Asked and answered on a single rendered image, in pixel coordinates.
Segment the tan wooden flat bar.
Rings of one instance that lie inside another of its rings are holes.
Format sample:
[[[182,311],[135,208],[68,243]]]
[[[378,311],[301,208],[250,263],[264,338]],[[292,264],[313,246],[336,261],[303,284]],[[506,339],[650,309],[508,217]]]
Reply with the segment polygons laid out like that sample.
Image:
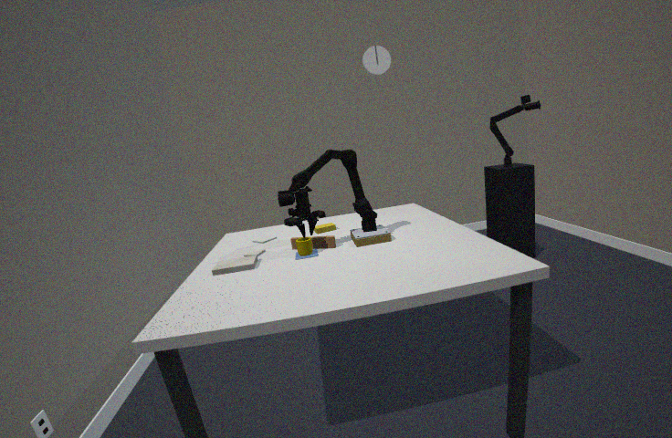
[[[292,237],[290,238],[292,250],[297,249],[296,240],[302,237]],[[312,249],[322,249],[322,248],[335,248],[335,236],[310,236]]]

